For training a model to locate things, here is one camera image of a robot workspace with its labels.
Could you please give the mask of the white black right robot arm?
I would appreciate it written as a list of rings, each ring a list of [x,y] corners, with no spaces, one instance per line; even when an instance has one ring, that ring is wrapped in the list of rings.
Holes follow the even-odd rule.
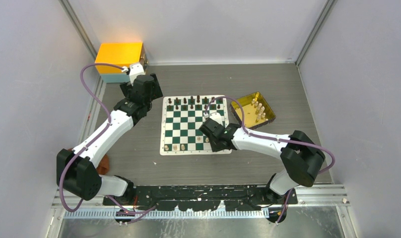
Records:
[[[231,123],[227,127],[208,118],[199,130],[209,139],[213,152],[248,150],[281,159],[284,168],[269,179],[264,197],[273,204],[292,188],[311,187],[325,161],[321,149],[302,131],[276,135],[253,131]]]

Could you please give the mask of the gold tin box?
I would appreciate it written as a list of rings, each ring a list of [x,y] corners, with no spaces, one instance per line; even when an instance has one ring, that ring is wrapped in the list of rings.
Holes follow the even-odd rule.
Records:
[[[244,125],[246,128],[257,129],[273,122],[276,119],[275,113],[260,92],[254,92],[241,97],[237,99],[237,102],[241,105],[241,107],[236,102],[232,101],[230,104],[230,111],[234,115],[235,119],[241,123],[241,108],[243,108]]]

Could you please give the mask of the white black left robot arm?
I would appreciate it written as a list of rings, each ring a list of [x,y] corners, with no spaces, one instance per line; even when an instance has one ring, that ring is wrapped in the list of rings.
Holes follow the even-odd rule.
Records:
[[[57,185],[83,200],[96,195],[114,196],[128,205],[135,197],[134,183],[121,176],[103,176],[96,168],[109,149],[131,130],[152,108],[152,101],[163,96],[155,73],[138,75],[133,83],[120,85],[125,98],[107,120],[85,141],[57,154]]]

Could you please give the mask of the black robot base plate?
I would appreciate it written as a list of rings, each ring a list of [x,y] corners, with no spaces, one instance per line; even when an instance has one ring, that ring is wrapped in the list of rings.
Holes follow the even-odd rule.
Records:
[[[103,205],[135,206],[140,210],[215,211],[222,204],[226,211],[258,211],[272,205],[296,204],[293,192],[273,195],[266,185],[169,185],[136,186],[123,196],[105,197]]]

